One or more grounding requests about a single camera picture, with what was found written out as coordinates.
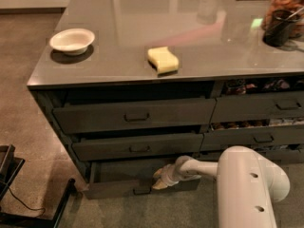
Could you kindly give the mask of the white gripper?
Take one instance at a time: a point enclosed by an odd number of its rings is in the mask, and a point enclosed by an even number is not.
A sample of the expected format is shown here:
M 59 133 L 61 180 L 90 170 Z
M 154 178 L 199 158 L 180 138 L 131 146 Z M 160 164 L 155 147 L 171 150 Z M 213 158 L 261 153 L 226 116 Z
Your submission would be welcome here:
M 158 169 L 153 174 L 154 179 L 158 179 L 152 186 L 155 190 L 162 190 L 168 186 L 174 186 L 180 181 L 189 181 L 190 177 L 181 171 L 181 165 L 167 164 L 165 167 Z

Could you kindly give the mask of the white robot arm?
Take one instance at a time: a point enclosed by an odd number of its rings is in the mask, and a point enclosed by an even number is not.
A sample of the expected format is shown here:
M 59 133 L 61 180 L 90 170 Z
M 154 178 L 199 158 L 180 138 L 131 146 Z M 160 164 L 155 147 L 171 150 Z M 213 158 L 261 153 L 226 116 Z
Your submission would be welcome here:
M 277 228 L 273 204 L 290 192 L 285 171 L 255 150 L 232 146 L 218 161 L 181 156 L 153 174 L 155 190 L 210 176 L 217 181 L 218 228 Z

